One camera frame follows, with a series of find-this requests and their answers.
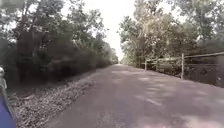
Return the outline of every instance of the green foliage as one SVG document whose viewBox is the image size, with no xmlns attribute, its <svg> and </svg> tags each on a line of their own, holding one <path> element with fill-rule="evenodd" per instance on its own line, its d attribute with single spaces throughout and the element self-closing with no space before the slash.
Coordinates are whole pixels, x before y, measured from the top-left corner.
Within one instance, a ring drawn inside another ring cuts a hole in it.
<svg viewBox="0 0 224 128">
<path fill-rule="evenodd" d="M 173 10 L 164 12 L 162 2 Z M 223 52 L 223 4 L 221 0 L 136 0 L 134 19 L 125 17 L 120 24 L 124 61 L 141 67 L 146 58 Z"/>
<path fill-rule="evenodd" d="M 85 12 L 82 1 L 70 2 L 67 16 L 61 14 L 64 0 L 3 3 L 0 38 L 6 43 L 1 41 L 1 48 L 12 52 L 4 55 L 11 59 L 2 64 L 7 65 L 9 79 L 16 73 L 20 81 L 60 79 L 114 63 L 100 12 Z"/>
</svg>

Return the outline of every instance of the sky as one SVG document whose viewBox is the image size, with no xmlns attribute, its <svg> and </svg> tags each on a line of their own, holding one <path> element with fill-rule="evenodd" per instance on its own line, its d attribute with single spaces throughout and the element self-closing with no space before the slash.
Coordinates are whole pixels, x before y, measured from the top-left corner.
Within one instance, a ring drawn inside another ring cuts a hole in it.
<svg viewBox="0 0 224 128">
<path fill-rule="evenodd" d="M 87 10 L 99 9 L 102 13 L 104 26 L 109 29 L 105 41 L 116 49 L 117 56 L 121 60 L 123 53 L 117 31 L 124 16 L 133 16 L 135 10 L 134 0 L 84 0 L 84 2 Z"/>
</svg>

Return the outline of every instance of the asphalt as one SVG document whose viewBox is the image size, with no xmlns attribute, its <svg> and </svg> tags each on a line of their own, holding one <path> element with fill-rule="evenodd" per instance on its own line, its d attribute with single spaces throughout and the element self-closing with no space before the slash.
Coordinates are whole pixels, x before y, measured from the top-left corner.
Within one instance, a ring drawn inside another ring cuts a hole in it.
<svg viewBox="0 0 224 128">
<path fill-rule="evenodd" d="M 221 88 L 124 65 L 94 81 L 46 128 L 224 128 Z"/>
</svg>

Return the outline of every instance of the railing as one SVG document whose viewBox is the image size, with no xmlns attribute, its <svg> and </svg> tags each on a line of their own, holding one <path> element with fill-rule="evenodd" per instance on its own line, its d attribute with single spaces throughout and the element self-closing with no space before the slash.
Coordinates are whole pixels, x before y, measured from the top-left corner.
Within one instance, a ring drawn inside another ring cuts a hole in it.
<svg viewBox="0 0 224 128">
<path fill-rule="evenodd" d="M 145 65 L 145 70 L 147 70 L 148 62 L 149 61 L 154 61 L 154 62 L 156 62 L 155 63 L 156 64 L 156 70 L 158 70 L 158 66 L 159 66 L 158 62 L 159 61 L 181 60 L 180 64 L 174 64 L 174 65 L 181 66 L 181 79 L 184 79 L 184 77 L 185 77 L 185 67 L 186 66 L 222 66 L 222 64 L 187 64 L 187 63 L 185 63 L 186 59 L 203 58 L 203 57 L 217 57 L 217 56 L 224 56 L 224 52 L 213 53 L 213 54 L 193 55 L 193 56 L 185 56 L 184 54 L 182 54 L 181 57 L 171 57 L 171 58 L 162 58 L 162 59 L 161 58 L 160 59 L 146 59 L 144 65 Z"/>
</svg>

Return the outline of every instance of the fence post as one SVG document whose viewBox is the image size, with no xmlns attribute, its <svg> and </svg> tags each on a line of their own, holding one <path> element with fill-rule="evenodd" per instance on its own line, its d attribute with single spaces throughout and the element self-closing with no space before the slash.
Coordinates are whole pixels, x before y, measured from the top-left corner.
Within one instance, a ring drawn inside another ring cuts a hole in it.
<svg viewBox="0 0 224 128">
<path fill-rule="evenodd" d="M 158 57 L 156 57 L 156 71 L 158 72 L 159 69 L 159 62 L 158 62 Z"/>
<path fill-rule="evenodd" d="M 147 71 L 147 60 L 145 59 L 145 71 Z"/>
<path fill-rule="evenodd" d="M 181 79 L 184 79 L 184 53 L 182 53 L 181 58 Z"/>
</svg>

